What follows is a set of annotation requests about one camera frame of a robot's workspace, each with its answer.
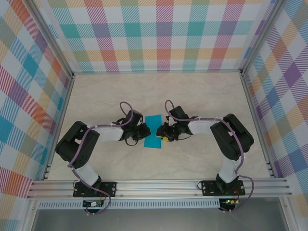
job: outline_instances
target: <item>vented panel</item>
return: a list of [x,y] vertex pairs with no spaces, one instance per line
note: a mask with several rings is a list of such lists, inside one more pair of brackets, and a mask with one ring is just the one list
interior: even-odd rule
[[[172,200],[112,200],[109,209],[139,208],[218,208],[219,199],[172,199]],[[84,209],[81,200],[41,201],[39,209]]]

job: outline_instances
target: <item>colorful plaid backdrop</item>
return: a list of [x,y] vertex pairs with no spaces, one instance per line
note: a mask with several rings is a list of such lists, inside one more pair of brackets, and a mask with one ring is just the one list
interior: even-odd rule
[[308,1],[289,0],[247,82],[271,156],[291,185],[296,220],[308,230]]
[[194,71],[238,69],[270,0],[36,3],[77,71]]
[[22,0],[0,0],[0,230],[16,230],[43,171],[68,77]]

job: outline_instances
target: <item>blue cloth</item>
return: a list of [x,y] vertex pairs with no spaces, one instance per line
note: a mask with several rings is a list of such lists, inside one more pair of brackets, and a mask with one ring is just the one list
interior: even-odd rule
[[144,139],[145,148],[161,148],[162,139],[156,137],[156,130],[162,125],[162,115],[150,115],[145,117],[146,125],[151,130],[151,135]]

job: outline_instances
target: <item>metal base plate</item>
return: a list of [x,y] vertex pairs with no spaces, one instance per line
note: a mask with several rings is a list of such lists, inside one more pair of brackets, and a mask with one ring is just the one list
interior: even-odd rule
[[[100,190],[108,193],[110,197],[116,196],[116,182],[101,182]],[[100,197],[100,193],[89,189],[81,182],[75,183],[73,197]]]
[[216,185],[216,180],[203,180],[201,181],[202,195],[203,196],[237,196],[238,193],[234,189],[236,188],[239,191],[240,196],[245,195],[245,188],[243,181],[237,180],[234,184],[234,187],[225,194],[220,192],[220,189]]

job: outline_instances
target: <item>purple cable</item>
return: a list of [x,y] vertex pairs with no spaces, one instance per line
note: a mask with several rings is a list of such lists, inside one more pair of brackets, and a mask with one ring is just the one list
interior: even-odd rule
[[[130,110],[133,111],[132,106],[131,106],[128,102],[123,101],[123,102],[120,103],[120,108],[121,108],[121,111],[122,111],[125,115],[127,115],[127,114],[124,112],[124,110],[123,110],[123,108],[122,108],[122,104],[123,104],[123,103],[127,104],[127,105],[130,107]],[[90,189],[96,190],[96,191],[98,191],[99,193],[104,194],[105,196],[107,196],[107,197],[109,198],[108,205],[107,205],[105,208],[103,208],[103,209],[101,209],[100,211],[98,211],[97,213],[89,213],[89,212],[88,212],[88,208],[86,208],[86,211],[88,212],[88,214],[97,215],[97,214],[100,214],[100,213],[102,213],[103,211],[105,211],[105,210],[110,206],[110,204],[111,204],[111,197],[110,197],[110,195],[109,195],[108,193],[106,193],[106,192],[104,192],[104,191],[102,191],[102,190],[99,190],[99,189],[97,189],[97,188],[94,188],[94,187],[92,187],[91,185],[87,184],[85,181],[83,181],[83,180],[81,179],[81,177],[78,175],[78,173],[76,172],[76,170],[74,169],[74,167],[73,167],[72,164],[76,161],[76,159],[77,159],[77,157],[78,157],[78,155],[79,155],[79,153],[80,153],[80,150],[81,150],[81,148],[82,148],[82,145],[83,145],[83,143],[84,143],[84,141],[85,141],[85,139],[86,139],[86,136],[87,136],[87,134],[88,134],[92,129],[94,129],[94,128],[104,128],[104,127],[115,127],[115,128],[117,128],[117,127],[122,127],[122,126],[125,126],[126,124],[128,124],[132,119],[133,119],[133,113],[131,113],[129,120],[128,120],[126,123],[124,123],[124,124],[120,124],[120,125],[115,125],[115,124],[114,124],[114,125],[111,125],[111,124],[101,124],[101,125],[92,126],[92,127],[88,128],[88,130],[85,132],[85,134],[83,135],[83,137],[82,137],[82,139],[81,139],[81,142],[80,142],[80,144],[79,144],[79,147],[78,147],[78,149],[77,149],[76,154],[74,155],[73,159],[69,162],[69,164],[68,164],[68,166],[67,166],[67,167],[69,167],[69,168],[72,169],[74,175],[80,180],[81,183],[83,183],[84,185],[86,185],[86,186],[87,186],[88,188],[90,188]]]
[[[173,118],[174,120],[177,120],[177,121],[186,121],[186,122],[190,122],[190,121],[197,121],[197,120],[209,120],[209,121],[219,121],[221,123],[223,123],[224,125],[226,125],[226,127],[230,130],[230,132],[232,133],[233,137],[235,138],[236,140],[236,143],[237,145],[239,146],[239,149],[240,149],[240,152],[241,152],[241,162],[240,164],[238,165],[238,167],[236,168],[235,170],[235,174],[238,174],[238,170],[240,169],[240,167],[243,165],[244,163],[244,151],[243,151],[243,148],[242,148],[242,145],[241,145],[241,142],[239,140],[239,138],[237,137],[237,135],[235,134],[235,131],[231,128],[230,124],[227,123],[226,121],[222,120],[222,119],[218,119],[218,118],[195,118],[195,119],[179,119],[179,118],[176,118],[174,117],[167,109],[167,103],[171,103],[172,105],[172,108],[174,108],[174,104],[171,100],[166,100],[165,101],[165,110],[168,114],[168,116],[170,116],[171,118]],[[243,176],[243,175],[240,175],[238,174],[240,177],[242,178],[247,178],[247,179],[250,179],[251,181],[251,192],[249,194],[249,196],[247,197],[246,201],[238,208],[234,209],[233,211],[236,211],[236,210],[239,210],[240,208],[242,208],[246,203],[247,201],[249,201],[249,199],[251,198],[252,196],[252,193],[254,192],[254,189],[255,189],[255,183],[254,181],[252,180],[251,177],[248,177],[248,176]]]

